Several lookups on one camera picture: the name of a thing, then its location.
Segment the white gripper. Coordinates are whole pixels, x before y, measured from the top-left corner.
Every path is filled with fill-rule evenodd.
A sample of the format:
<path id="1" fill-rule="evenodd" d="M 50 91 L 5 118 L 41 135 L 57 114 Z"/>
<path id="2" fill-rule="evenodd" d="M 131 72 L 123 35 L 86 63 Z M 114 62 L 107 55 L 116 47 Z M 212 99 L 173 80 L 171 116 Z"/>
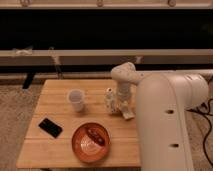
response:
<path id="1" fill-rule="evenodd" d="M 127 102 L 126 108 L 128 111 L 131 111 L 131 106 L 128 104 L 131 101 L 132 93 L 131 89 L 120 89 L 116 90 L 117 101 L 115 102 L 116 112 L 121 111 L 121 104 Z"/>

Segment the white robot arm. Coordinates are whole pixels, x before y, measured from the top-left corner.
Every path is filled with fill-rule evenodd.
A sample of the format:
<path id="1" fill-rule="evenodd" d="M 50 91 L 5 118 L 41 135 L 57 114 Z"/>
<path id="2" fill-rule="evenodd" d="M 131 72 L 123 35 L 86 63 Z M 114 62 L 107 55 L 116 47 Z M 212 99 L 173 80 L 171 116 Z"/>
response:
<path id="1" fill-rule="evenodd" d="M 131 62 L 111 70 L 117 97 L 129 99 L 136 87 L 136 124 L 141 171 L 194 171 L 185 112 L 209 96 L 199 74 L 136 70 Z"/>

